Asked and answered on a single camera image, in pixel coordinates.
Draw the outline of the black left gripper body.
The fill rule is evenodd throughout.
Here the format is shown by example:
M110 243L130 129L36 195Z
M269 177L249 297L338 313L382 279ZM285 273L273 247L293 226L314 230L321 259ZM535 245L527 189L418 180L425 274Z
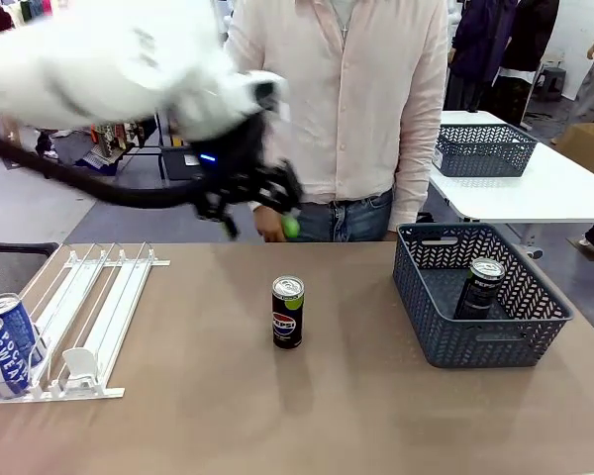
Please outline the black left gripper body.
M188 194L219 192L243 187L249 194L261 189L263 113L246 118L218 137L189 142L201 173L188 186Z

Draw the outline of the person's right hand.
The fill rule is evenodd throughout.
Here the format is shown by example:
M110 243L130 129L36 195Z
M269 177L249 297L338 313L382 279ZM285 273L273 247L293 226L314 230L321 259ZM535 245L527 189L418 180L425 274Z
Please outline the person's right hand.
M257 206L252 212L255 228L265 242L288 241L281 214L262 205Z

